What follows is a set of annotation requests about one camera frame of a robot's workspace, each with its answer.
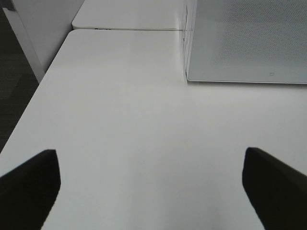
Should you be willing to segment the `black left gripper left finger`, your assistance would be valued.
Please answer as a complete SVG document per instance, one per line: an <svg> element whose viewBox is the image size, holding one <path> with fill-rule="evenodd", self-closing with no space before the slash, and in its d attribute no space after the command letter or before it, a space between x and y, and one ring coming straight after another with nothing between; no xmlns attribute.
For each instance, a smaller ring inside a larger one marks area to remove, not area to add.
<svg viewBox="0 0 307 230"><path fill-rule="evenodd" d="M54 149L28 159L0 178L0 228L39 230L43 227L61 186Z"/></svg>

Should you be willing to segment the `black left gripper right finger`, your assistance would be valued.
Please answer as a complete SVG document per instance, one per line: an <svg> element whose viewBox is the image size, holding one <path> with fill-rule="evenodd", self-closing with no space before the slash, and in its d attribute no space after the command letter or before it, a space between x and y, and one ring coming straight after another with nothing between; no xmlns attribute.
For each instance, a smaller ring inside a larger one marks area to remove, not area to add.
<svg viewBox="0 0 307 230"><path fill-rule="evenodd" d="M307 177L255 147L246 150L242 185L266 230L307 228Z"/></svg>

